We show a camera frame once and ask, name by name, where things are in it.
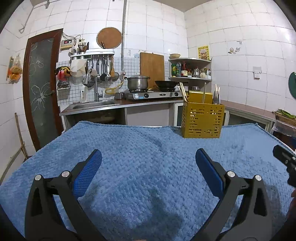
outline metal screw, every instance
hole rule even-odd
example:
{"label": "metal screw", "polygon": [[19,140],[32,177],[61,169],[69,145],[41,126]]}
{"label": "metal screw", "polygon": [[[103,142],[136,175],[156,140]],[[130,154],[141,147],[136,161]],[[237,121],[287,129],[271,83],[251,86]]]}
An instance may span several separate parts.
{"label": "metal screw", "polygon": [[63,171],[62,172],[62,177],[68,177],[70,175],[69,171]]}
{"label": "metal screw", "polygon": [[261,177],[260,175],[256,175],[256,176],[255,176],[255,179],[256,179],[257,181],[261,181],[261,180],[262,180],[262,177]]}
{"label": "metal screw", "polygon": [[41,179],[41,175],[40,174],[38,174],[38,175],[35,176],[35,180],[36,181],[39,181],[40,179]]}
{"label": "metal screw", "polygon": [[230,176],[230,177],[234,177],[235,176],[235,173],[233,171],[228,171],[227,172],[227,175]]}

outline pot lid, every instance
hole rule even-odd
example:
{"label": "pot lid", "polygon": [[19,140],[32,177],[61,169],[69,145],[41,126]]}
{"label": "pot lid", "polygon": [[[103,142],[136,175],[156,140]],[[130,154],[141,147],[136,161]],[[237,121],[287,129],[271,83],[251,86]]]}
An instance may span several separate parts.
{"label": "pot lid", "polygon": [[291,95],[296,99],[296,73],[291,73],[289,77],[289,90]]}
{"label": "pot lid", "polygon": [[140,74],[135,74],[135,75],[129,77],[128,79],[149,79],[149,76],[144,76],[144,75],[140,75]]}

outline bowl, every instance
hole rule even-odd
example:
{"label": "bowl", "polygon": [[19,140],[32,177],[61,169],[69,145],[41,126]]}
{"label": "bowl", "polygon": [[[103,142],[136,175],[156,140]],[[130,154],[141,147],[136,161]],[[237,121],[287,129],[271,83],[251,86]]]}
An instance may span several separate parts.
{"label": "bowl", "polygon": [[178,54],[178,53],[172,53],[172,54],[170,54],[170,58],[180,58],[180,54]]}

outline cabinet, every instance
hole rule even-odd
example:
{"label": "cabinet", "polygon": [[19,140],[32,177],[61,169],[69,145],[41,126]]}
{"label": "cabinet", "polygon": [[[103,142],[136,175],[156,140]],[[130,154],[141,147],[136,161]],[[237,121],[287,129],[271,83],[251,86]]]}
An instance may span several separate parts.
{"label": "cabinet", "polygon": [[270,132],[273,121],[258,117],[252,113],[242,113],[234,110],[225,110],[223,120],[224,126],[233,126],[247,123],[257,123],[261,128]]}

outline countertop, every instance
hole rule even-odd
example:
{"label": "countertop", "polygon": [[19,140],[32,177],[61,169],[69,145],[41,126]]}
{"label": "countertop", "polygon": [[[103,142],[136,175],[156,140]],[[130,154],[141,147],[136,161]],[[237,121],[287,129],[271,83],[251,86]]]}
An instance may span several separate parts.
{"label": "countertop", "polygon": [[253,115],[264,118],[266,120],[273,121],[273,122],[276,121],[274,113],[267,110],[259,109],[259,108],[252,107],[245,104],[225,101],[225,100],[221,100],[221,104],[225,105],[225,107],[227,107],[227,110],[234,110],[234,111],[239,111],[243,113],[252,113]]}
{"label": "countertop", "polygon": [[[116,102],[119,105],[98,106],[95,108],[84,109],[84,110],[82,110],[82,109],[73,110],[72,108],[76,104],[71,104],[60,113],[60,116],[73,115],[73,114],[92,112],[92,111],[100,111],[100,110],[126,108],[126,107],[132,107],[132,106],[150,105],[150,104],[182,103],[183,99],[180,97],[171,98],[171,99],[157,99],[157,100],[152,99],[152,100],[137,100],[137,101],[123,99],[123,100],[116,100]],[[246,114],[251,113],[251,114],[258,116],[260,118],[264,118],[266,120],[275,122],[275,116],[270,111],[255,108],[255,107],[248,106],[245,104],[239,104],[239,103],[234,103],[234,102],[230,102],[230,101],[225,101],[225,100],[221,100],[221,104],[225,105],[227,110],[233,110],[233,111],[242,112],[242,113],[246,113]]]}
{"label": "countertop", "polygon": [[66,109],[64,109],[59,115],[73,115],[73,114],[80,114],[85,112],[92,112],[92,111],[100,111],[100,110],[111,110],[111,109],[118,109],[118,108],[125,108],[125,107],[132,107],[132,106],[140,106],[140,105],[150,105],[150,104],[166,104],[166,103],[182,103],[182,97],[170,98],[170,99],[151,99],[151,100],[115,100],[119,105],[109,105],[109,106],[98,106],[91,109],[76,109],[74,110],[73,107],[76,104],[69,105]]}

